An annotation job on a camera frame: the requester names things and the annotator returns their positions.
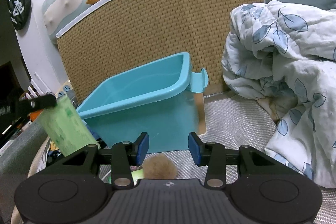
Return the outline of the green tissue pack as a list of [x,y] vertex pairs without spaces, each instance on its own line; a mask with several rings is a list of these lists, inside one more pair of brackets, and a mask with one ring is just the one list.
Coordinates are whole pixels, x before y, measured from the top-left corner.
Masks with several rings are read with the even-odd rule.
[[55,107],[44,109],[37,122],[65,157],[89,144],[100,147],[67,95],[58,98]]

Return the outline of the brown plush keychain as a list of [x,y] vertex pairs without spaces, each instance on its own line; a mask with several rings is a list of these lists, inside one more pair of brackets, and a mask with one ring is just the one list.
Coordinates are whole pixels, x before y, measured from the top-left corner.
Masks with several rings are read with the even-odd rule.
[[146,179],[174,180],[178,175],[176,165],[164,154],[145,159],[142,163],[142,169]]

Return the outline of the white router with antennas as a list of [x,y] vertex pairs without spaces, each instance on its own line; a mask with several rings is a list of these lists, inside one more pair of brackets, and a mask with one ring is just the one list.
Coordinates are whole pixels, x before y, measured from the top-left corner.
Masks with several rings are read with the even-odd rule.
[[42,78],[35,72],[30,79],[30,84],[25,91],[25,97],[27,99],[38,98],[46,94],[54,94]]

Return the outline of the black clothing pile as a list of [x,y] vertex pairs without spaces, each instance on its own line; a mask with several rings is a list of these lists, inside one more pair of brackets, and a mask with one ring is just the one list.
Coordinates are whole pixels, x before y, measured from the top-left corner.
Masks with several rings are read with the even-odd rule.
[[49,150],[47,153],[47,162],[46,166],[53,165],[57,161],[64,159],[64,155],[60,152],[59,149],[57,150]]

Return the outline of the white power strip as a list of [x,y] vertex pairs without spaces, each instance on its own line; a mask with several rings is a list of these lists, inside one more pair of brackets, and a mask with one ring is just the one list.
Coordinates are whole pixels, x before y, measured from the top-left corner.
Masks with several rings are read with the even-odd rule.
[[55,94],[56,98],[60,98],[64,95],[67,95],[71,100],[75,98],[75,91],[70,80],[67,80]]

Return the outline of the teal plastic storage bin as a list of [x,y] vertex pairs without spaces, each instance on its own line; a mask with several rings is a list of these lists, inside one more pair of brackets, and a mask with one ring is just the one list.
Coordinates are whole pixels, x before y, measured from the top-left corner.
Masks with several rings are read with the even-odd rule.
[[193,72],[181,52],[106,79],[77,112],[108,147],[147,132],[149,153],[187,150],[199,127],[195,94],[208,83],[207,71]]

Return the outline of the light blue penguin pillow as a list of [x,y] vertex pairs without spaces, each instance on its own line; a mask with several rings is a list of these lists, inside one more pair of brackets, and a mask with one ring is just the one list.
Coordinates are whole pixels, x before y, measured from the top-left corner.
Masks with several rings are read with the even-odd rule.
[[56,34],[89,7],[87,0],[45,0],[42,16],[51,42],[56,44]]

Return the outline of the floral white blue quilt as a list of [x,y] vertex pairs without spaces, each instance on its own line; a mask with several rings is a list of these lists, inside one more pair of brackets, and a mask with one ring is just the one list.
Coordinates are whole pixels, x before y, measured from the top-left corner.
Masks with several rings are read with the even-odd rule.
[[334,188],[335,10],[274,0],[230,18],[223,78],[275,120],[266,154]]

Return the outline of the woven rattan headboard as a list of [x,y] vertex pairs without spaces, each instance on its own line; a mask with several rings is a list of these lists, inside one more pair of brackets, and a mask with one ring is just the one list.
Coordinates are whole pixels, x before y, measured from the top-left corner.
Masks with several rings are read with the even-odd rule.
[[58,49],[79,102],[105,79],[188,52],[205,69],[205,94],[227,89],[221,59],[230,12],[263,0],[101,0],[57,34]]

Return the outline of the pink plush keychain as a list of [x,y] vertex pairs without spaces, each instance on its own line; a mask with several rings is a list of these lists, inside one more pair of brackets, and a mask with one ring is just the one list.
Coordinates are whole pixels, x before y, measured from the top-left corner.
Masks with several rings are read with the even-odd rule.
[[142,166],[140,165],[140,166],[135,166],[135,165],[131,165],[130,166],[130,170],[132,171],[132,172],[135,172],[135,171],[137,171],[137,170],[141,170],[142,169]]

